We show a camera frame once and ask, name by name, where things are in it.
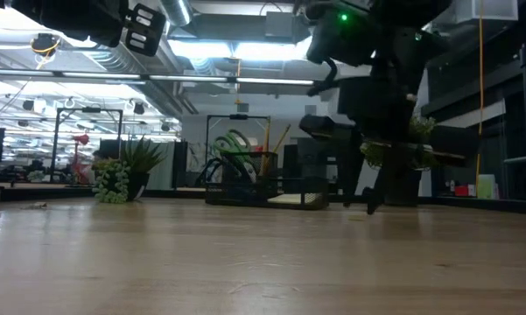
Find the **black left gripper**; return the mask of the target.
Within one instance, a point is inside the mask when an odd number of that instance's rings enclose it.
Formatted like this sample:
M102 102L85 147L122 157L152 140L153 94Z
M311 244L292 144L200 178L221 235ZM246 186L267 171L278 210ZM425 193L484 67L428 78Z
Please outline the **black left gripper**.
M71 39L107 47L118 46L124 26L125 46L148 57L157 53L166 23L163 13L141 3L129 10L128 0L14 0L11 8Z

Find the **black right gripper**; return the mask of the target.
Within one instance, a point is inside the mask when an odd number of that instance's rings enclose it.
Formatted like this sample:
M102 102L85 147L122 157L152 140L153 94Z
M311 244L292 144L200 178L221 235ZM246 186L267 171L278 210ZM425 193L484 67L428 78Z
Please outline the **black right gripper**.
M373 66L368 76L338 81L338 112L355 122L368 143L382 151L382 162L368 197L367 213L383 204L417 205L422 170L436 164L466 167L477 154L472 129L435 126L427 136L410 135L420 72L391 65ZM322 142L336 159L338 185L344 206L350 206L363 165L362 137L355 125L334 122L329 116L305 115L299 128Z

